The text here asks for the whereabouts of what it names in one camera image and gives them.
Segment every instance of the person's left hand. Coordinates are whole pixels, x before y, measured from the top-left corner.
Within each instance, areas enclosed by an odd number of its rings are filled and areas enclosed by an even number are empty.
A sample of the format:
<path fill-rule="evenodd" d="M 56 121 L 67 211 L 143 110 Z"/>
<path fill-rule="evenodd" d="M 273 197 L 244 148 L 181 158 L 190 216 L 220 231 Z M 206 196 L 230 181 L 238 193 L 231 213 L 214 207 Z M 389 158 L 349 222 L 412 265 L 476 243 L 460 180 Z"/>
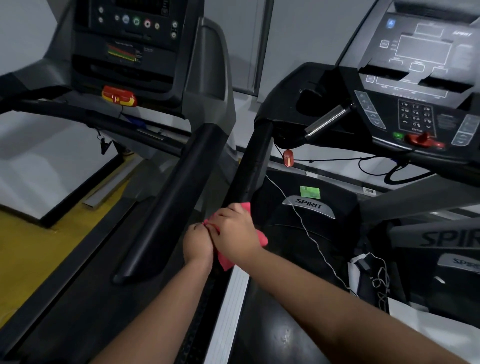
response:
<path fill-rule="evenodd" d="M 213 264 L 213 243 L 208 229 L 203 224 L 193 224 L 188 227 L 183 238 L 183 257 L 185 264 L 193 261 Z"/>

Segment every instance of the hand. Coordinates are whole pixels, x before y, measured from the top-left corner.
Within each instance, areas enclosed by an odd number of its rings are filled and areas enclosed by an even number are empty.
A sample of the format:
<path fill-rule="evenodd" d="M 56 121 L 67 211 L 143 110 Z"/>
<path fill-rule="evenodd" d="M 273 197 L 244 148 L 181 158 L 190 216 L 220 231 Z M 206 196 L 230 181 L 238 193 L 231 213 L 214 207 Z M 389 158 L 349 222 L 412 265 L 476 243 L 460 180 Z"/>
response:
<path fill-rule="evenodd" d="M 220 234 L 212 225 L 220 229 Z M 240 204 L 218 210 L 207 228 L 219 252 L 240 268 L 251 254 L 262 248 L 252 218 Z"/>
<path fill-rule="evenodd" d="M 213 244 L 207 228 L 201 223 L 188 227 L 187 233 L 183 238 L 183 257 L 185 258 L 185 264 L 194 261 L 202 262 L 209 264 L 211 269 L 213 264 Z"/>

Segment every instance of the black display screen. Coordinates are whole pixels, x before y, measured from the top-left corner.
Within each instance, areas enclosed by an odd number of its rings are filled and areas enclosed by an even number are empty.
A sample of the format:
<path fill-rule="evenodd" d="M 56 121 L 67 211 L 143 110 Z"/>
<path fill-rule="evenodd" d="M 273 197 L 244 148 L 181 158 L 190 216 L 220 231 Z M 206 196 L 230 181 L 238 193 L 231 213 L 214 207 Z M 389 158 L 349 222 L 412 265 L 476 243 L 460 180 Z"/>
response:
<path fill-rule="evenodd" d="M 115 4 L 120 8 L 163 16 L 168 16 L 170 8 L 170 0 L 116 0 Z"/>
<path fill-rule="evenodd" d="M 395 55 L 416 61 L 446 64 L 451 48 L 450 43 L 414 36 L 401 36 Z"/>

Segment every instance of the treadmill console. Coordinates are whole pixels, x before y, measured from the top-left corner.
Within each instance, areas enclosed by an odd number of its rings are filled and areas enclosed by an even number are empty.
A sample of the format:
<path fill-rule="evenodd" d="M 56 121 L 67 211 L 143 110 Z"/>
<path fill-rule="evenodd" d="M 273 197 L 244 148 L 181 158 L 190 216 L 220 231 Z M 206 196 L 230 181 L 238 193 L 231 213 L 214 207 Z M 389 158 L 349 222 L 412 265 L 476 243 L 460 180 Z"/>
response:
<path fill-rule="evenodd" d="M 139 106 L 179 107 L 204 0 L 77 0 L 72 85 L 134 92 Z"/>
<path fill-rule="evenodd" d="M 406 13 L 380 0 L 340 63 L 373 142 L 412 160 L 480 162 L 478 16 Z"/>

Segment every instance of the forearm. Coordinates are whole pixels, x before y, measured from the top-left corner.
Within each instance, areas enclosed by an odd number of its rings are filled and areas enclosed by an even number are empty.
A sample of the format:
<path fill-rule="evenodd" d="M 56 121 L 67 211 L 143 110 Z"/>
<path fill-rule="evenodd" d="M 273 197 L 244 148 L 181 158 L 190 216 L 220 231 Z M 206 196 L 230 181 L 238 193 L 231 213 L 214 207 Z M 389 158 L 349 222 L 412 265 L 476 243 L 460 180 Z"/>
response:
<path fill-rule="evenodd" d="M 211 263 L 191 261 L 93 364 L 172 364 L 193 319 Z"/>
<path fill-rule="evenodd" d="M 332 361 L 463 363 L 428 338 L 291 262 L 261 250 L 240 265 Z"/>

